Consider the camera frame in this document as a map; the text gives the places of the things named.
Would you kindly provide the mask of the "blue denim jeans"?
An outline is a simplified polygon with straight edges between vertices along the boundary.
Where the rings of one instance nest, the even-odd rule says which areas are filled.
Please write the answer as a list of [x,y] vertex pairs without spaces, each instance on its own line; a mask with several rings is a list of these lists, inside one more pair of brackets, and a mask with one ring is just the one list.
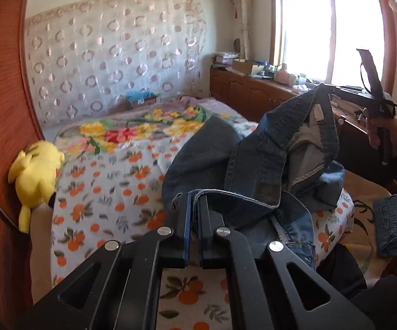
[[312,216],[334,209],[343,189],[338,150],[326,85],[265,113],[247,136],[214,115],[169,166],[164,208],[184,209],[187,201],[206,200],[254,249],[277,240],[314,267]]

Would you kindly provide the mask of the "orange print bed sheet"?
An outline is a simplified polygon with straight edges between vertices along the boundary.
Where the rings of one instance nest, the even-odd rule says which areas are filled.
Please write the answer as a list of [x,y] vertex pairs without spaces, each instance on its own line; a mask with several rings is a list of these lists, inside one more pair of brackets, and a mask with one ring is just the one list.
[[[165,174],[191,132],[153,139],[104,142],[62,136],[64,152],[51,225],[51,283],[58,285],[107,241],[135,241],[166,221],[161,201]],[[159,329],[230,329],[223,270],[202,270],[191,259],[165,270]]]

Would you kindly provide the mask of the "white plastic jug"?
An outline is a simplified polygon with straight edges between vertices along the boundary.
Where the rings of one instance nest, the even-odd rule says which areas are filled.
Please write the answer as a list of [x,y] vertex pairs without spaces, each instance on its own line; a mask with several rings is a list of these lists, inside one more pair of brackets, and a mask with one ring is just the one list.
[[287,70],[287,64],[282,63],[277,66],[275,73],[274,73],[274,81],[282,84],[282,85],[288,85],[289,83],[289,72]]

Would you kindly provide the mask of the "wooden framed window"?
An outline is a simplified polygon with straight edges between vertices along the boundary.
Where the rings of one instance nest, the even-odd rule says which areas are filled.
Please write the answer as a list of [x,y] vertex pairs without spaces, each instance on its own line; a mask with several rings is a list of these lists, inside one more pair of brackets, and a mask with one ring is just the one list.
[[272,0],[272,60],[330,84],[360,85],[357,48],[368,48],[393,91],[395,24],[389,0]]

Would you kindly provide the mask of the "floral pink blanket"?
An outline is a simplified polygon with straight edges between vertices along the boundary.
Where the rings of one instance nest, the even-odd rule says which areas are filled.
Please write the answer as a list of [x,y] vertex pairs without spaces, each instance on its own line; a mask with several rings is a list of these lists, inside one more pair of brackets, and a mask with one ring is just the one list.
[[131,142],[174,138],[176,142],[193,134],[211,117],[252,132],[250,122],[230,106],[214,98],[183,97],[178,101],[156,103],[127,112],[67,125],[55,136],[55,145],[67,157],[114,153]]

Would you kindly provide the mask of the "folded dark denim garment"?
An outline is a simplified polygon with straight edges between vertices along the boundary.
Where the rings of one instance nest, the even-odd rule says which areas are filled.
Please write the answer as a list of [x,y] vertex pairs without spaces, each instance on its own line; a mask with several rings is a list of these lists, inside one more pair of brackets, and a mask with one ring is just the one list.
[[380,257],[397,256],[397,195],[374,200],[376,244]]

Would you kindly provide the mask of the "wooden sideboard cabinet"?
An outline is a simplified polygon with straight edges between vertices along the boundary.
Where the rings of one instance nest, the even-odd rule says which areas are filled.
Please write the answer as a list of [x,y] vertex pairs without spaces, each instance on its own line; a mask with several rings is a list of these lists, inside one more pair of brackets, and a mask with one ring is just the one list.
[[[262,116],[296,96],[290,88],[275,81],[240,76],[230,71],[210,70],[210,94],[236,110],[249,121],[259,122]],[[347,112],[332,108],[339,138],[337,161],[345,169],[381,186],[392,177],[382,165],[378,151],[369,145],[366,129]]]

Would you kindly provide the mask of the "cardboard box on cabinet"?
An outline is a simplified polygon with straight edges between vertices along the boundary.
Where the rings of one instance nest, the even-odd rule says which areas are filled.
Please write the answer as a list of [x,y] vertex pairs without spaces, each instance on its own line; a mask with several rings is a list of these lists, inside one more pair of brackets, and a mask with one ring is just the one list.
[[264,66],[253,60],[234,60],[232,68],[244,75],[259,75],[263,73]]

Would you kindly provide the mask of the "yellow plush toy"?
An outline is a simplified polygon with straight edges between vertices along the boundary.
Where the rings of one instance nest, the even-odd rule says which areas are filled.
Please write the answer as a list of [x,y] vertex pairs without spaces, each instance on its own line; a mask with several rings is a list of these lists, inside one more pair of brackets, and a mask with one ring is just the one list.
[[64,153],[54,144],[41,140],[21,150],[11,164],[8,183],[15,183],[21,203],[19,231],[28,234],[32,209],[50,201],[64,160]]

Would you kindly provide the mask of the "stack of books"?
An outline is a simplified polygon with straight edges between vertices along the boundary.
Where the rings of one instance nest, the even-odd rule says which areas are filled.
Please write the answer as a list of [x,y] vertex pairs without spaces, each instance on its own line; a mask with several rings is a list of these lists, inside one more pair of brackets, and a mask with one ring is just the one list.
[[231,66],[233,61],[238,60],[239,53],[233,51],[221,51],[213,54],[213,64],[217,66]]

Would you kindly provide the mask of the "wooden louvered wardrobe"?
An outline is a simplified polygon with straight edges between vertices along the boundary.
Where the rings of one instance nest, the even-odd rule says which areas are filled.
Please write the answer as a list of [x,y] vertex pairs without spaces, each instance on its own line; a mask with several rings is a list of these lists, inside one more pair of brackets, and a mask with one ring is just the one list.
[[43,138],[26,75],[26,7],[0,0],[0,329],[13,329],[32,306],[31,242],[18,230],[21,204],[7,181],[18,152]]

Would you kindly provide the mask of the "circle pattern sheer curtain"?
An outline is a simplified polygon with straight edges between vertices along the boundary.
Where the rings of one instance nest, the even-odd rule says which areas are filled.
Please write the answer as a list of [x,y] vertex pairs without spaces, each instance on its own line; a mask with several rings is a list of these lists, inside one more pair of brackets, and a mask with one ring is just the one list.
[[39,122],[102,116],[127,91],[202,95],[207,22],[196,0],[86,0],[25,21],[25,56]]

